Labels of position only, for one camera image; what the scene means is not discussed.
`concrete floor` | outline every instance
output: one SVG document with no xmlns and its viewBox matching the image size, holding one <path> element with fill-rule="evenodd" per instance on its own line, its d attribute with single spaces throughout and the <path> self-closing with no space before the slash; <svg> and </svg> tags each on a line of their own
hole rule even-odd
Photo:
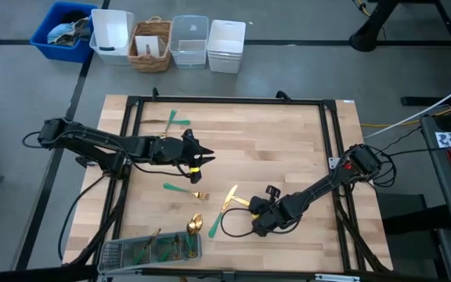
<svg viewBox="0 0 451 282">
<path fill-rule="evenodd" d="M 100 7 L 101 0 L 81 0 Z M 52 0 L 0 2 L 0 39 L 28 39 Z M 451 16 L 451 2 L 444 2 Z M 350 0 L 111 0 L 110 9 L 171 19 L 201 14 L 210 20 L 240 20 L 247 39 L 346 40 L 366 17 Z M 388 40 L 446 40 L 449 35 L 433 5 L 400 5 L 385 25 Z M 0 271 L 13 267 L 50 152 L 24 148 L 20 140 L 39 130 L 47 118 L 67 110 L 81 65 L 47 60 L 33 46 L 0 45 Z M 106 94 L 272 97 L 277 90 L 293 98 L 353 99 L 366 123 L 392 123 L 422 110 L 402 107 L 401 96 L 445 96 L 451 92 L 451 48 L 382 47 L 369 53 L 350 47 L 246 46 L 238 75 L 205 70 L 141 74 L 110 66 L 95 55 L 75 120 L 96 126 Z M 411 128 L 398 128 L 367 140 L 385 146 Z M 363 129 L 363 134 L 372 132 Z M 423 148 L 415 134 L 394 150 Z M 78 195 L 85 170 L 66 152 L 60 165 L 30 268 L 58 266 L 56 242 L 70 203 Z M 414 163 L 417 171 L 402 164 Z M 385 193 L 422 193 L 428 206 L 443 204 L 427 154 L 397 159 L 396 184 Z"/>
</svg>

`white plastic container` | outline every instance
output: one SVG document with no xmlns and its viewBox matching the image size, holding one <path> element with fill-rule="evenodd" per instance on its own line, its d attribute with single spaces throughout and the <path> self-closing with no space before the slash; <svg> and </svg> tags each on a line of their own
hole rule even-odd
<svg viewBox="0 0 451 282">
<path fill-rule="evenodd" d="M 129 65 L 128 40 L 132 34 L 135 17 L 132 13 L 109 9 L 92 10 L 93 29 L 90 48 L 104 63 Z"/>
<path fill-rule="evenodd" d="M 237 74 L 240 72 L 241 59 L 230 59 L 225 57 L 208 56 L 210 70 L 227 74 Z"/>
<path fill-rule="evenodd" d="M 208 52 L 243 54 L 244 36 L 247 25 L 243 22 L 230 20 L 213 20 L 208 40 Z"/>
<path fill-rule="evenodd" d="M 176 16 L 170 33 L 170 52 L 178 68 L 205 68 L 207 65 L 208 18 Z"/>
<path fill-rule="evenodd" d="M 247 25 L 230 20 L 213 20 L 207 45 L 211 71 L 237 74 L 243 58 Z"/>
</svg>

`wooden table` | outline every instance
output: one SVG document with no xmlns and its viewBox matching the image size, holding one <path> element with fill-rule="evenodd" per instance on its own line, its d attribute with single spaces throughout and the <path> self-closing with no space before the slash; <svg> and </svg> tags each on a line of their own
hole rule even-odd
<svg viewBox="0 0 451 282">
<path fill-rule="evenodd" d="M 119 134 L 127 96 L 107 96 L 99 130 Z M 203 178 L 190 184 L 183 177 L 154 175 L 132 169 L 124 210 L 121 238 L 185 230 L 199 212 L 203 257 L 161 266 L 186 269 L 236 269 L 301 272 L 341 272 L 342 262 L 331 194 L 320 198 L 304 214 L 299 227 L 286 235 L 227 237 L 220 229 L 214 238 L 207 232 L 217 218 L 229 189 L 238 184 L 236 195 L 250 199 L 267 197 L 273 185 L 286 193 L 301 191 L 328 174 L 318 107 L 225 103 L 144 103 L 140 135 L 160 135 L 172 109 L 176 120 L 191 120 L 190 128 L 200 144 L 215 151 L 216 160 L 202 167 Z M 337 101 L 345 148 L 362 143 L 358 115 L 352 101 Z M 327 114 L 330 132 L 330 113 Z M 169 136 L 180 138 L 188 125 L 171 125 Z M 331 133 L 334 152 L 335 142 Z M 176 172 L 173 167 L 143 165 L 149 170 Z M 82 189 L 100 176 L 97 167 L 88 168 Z M 64 262 L 76 258 L 99 228 L 109 180 L 104 179 L 78 203 Z M 199 201 L 190 194 L 163 189 L 163 183 L 211 194 Z M 359 229 L 380 261 L 392 268 L 375 191 L 359 183 L 354 190 Z M 241 207 L 231 202 L 230 208 Z M 224 219 L 230 233 L 251 230 L 251 216 L 230 213 Z M 355 268 L 355 252 L 348 235 L 348 248 Z"/>
</svg>

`blue bin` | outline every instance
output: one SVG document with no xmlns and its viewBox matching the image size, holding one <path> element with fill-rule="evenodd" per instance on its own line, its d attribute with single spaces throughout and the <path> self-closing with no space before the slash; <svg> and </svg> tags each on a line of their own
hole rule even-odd
<svg viewBox="0 0 451 282">
<path fill-rule="evenodd" d="M 64 13 L 79 10 L 87 15 L 92 14 L 92 9 L 97 9 L 95 5 L 77 4 L 69 2 L 55 2 L 48 11 L 45 19 L 32 35 L 31 45 L 36 46 L 39 51 L 51 60 L 64 60 L 69 62 L 84 63 L 93 51 L 88 41 L 77 40 L 75 46 L 50 45 L 46 41 L 48 33 L 60 24 Z M 90 28 L 93 33 L 93 24 L 90 19 Z"/>
</svg>

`clear plastic tray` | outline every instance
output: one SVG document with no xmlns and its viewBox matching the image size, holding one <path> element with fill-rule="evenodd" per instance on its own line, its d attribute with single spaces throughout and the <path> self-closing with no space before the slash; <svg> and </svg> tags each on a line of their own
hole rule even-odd
<svg viewBox="0 0 451 282">
<path fill-rule="evenodd" d="M 149 239 L 150 236 L 145 236 L 106 242 L 102 247 L 97 270 L 101 275 L 119 273 L 202 256 L 200 234 L 189 237 L 185 231 L 161 233 L 144 249 Z"/>
</svg>

